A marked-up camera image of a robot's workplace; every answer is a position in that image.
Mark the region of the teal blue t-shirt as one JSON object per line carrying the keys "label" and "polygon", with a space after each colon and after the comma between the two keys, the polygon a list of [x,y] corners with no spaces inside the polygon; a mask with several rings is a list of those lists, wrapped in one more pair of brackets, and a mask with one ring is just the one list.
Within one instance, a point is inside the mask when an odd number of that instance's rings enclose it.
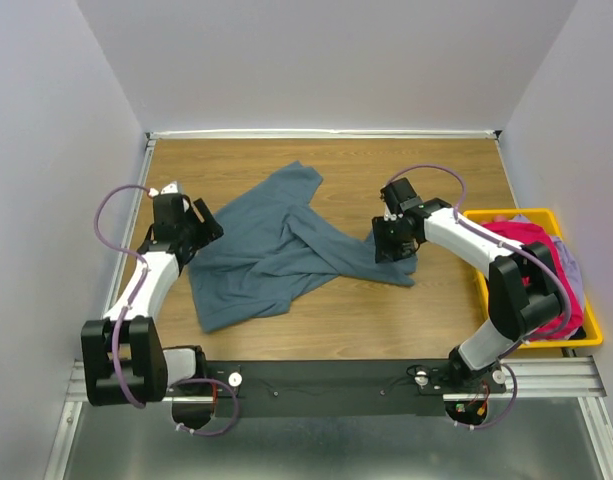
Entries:
{"label": "teal blue t-shirt", "polygon": [[293,300],[339,276],[413,285],[415,257],[378,263],[372,238],[348,236],[311,208],[322,181],[295,161],[217,212],[223,236],[188,266],[203,332],[284,314]]}

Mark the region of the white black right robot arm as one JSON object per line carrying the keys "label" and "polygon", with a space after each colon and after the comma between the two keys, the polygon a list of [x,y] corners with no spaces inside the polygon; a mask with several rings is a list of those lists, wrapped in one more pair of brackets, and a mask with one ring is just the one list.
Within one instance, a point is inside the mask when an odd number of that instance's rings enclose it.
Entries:
{"label": "white black right robot arm", "polygon": [[421,244],[432,243],[474,267],[487,282],[486,321],[440,369],[441,381],[453,389],[471,390],[504,354],[560,315],[570,315],[571,300],[545,244],[507,239],[444,200],[424,201],[405,178],[387,183],[380,197],[385,212],[372,220],[377,262],[407,259]]}

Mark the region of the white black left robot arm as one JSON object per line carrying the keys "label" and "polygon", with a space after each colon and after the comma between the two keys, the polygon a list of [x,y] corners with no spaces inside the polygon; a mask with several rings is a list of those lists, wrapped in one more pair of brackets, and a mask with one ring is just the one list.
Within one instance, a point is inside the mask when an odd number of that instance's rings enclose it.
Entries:
{"label": "white black left robot arm", "polygon": [[147,188],[153,220],[138,249],[117,250],[135,259],[133,274],[115,303],[81,330],[84,378],[94,406],[160,402],[174,386],[200,393],[208,380],[200,347],[162,347],[156,319],[185,266],[219,239],[223,229],[202,199],[180,185]]}

